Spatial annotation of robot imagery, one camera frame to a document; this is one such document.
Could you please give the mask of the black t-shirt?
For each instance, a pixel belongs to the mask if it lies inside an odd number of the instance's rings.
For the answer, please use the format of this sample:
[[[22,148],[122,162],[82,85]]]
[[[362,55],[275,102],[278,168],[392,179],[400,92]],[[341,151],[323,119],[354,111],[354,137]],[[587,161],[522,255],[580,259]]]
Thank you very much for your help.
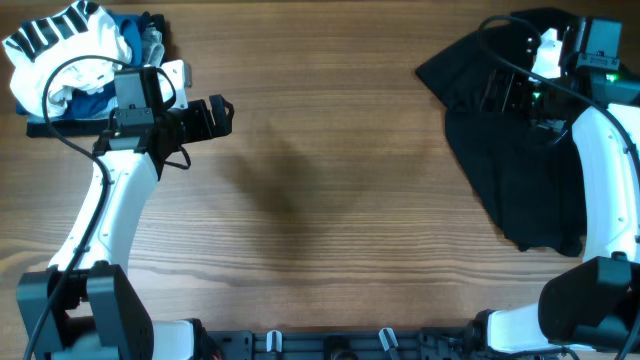
[[[445,136],[473,190],[505,238],[521,251],[551,248],[577,257],[586,233],[582,168],[570,127],[584,102],[563,92],[564,133],[533,127],[515,114],[479,110],[496,69],[515,72],[487,50],[524,69],[535,36],[564,31],[574,15],[557,8],[518,11],[515,22],[471,33],[420,65],[416,74],[445,106]]]

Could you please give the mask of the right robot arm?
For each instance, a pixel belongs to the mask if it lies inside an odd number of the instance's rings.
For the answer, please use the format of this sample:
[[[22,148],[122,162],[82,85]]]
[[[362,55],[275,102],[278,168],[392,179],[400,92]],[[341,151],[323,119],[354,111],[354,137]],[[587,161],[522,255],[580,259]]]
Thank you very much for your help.
[[[586,105],[571,125],[586,202],[582,262],[550,280],[536,303],[487,314],[483,345],[504,358],[639,351],[639,84],[621,72],[621,28],[579,17],[560,40],[535,31],[530,69],[479,42],[496,62]]]

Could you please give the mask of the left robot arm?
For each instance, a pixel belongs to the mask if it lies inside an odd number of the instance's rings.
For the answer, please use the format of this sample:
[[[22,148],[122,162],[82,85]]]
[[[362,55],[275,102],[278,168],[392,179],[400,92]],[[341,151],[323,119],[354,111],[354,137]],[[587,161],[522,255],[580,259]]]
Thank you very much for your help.
[[[91,151],[94,173],[71,233],[48,268],[22,275],[17,302],[27,359],[218,359],[196,319],[152,321],[127,269],[145,203],[170,156],[232,131],[234,107],[212,95],[178,107],[159,68],[119,71],[118,105]]]

